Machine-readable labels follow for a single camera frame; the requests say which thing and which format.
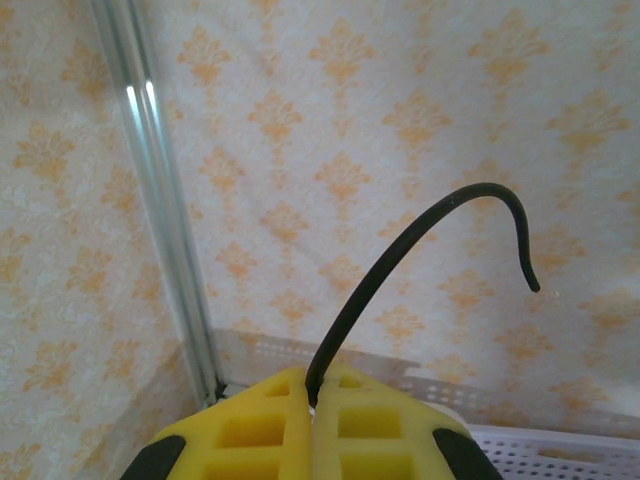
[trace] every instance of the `floral wall pattern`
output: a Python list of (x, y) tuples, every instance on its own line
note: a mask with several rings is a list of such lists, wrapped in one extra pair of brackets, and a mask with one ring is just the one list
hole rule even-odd
[(506, 209), (477, 200), (407, 256), (349, 348), (492, 394), (488, 422), (552, 412), (552, 427), (588, 432), (606, 413), (624, 419), (609, 433), (638, 435), (639, 5), (199, 0), (148, 13), (212, 326), (251, 360), (239, 371), (221, 341), (228, 379), (271, 373), (256, 336), (317, 343), (412, 219), (495, 181), (527, 209), (543, 291), (521, 278)]
[(0, 477), (119, 478), (196, 399), (88, 4), (0, 22)]

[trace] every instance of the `black cable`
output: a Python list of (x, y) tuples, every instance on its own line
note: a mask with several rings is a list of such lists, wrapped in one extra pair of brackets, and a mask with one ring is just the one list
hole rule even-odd
[(360, 284), (353, 291), (347, 303), (342, 307), (338, 317), (333, 322), (333, 325), (331, 325), (331, 328), (311, 360), (305, 378), (309, 405), (315, 407), (318, 403), (318, 392), (320, 385), (322, 385), (324, 374), (327, 368), (329, 368), (329, 364), (362, 311), (396, 265), (400, 263), (409, 250), (411, 250), (431, 227), (463, 203), (478, 197), (499, 198), (509, 207), (509, 210), (511, 210), (516, 225), (518, 255), (520, 257), (522, 273), (529, 284), (529, 288), (534, 292), (540, 291), (540, 284), (531, 266), (527, 216), (516, 194), (497, 183), (476, 183), (462, 187), (444, 197), (416, 218), (413, 223), (396, 238), (391, 246), (387, 248), (373, 267), (371, 267), (371, 270), (369, 270), (360, 281)]

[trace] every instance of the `white plastic basket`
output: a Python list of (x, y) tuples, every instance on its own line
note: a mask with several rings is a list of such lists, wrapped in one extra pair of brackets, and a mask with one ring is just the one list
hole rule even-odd
[(640, 480), (640, 441), (471, 425), (505, 480)]

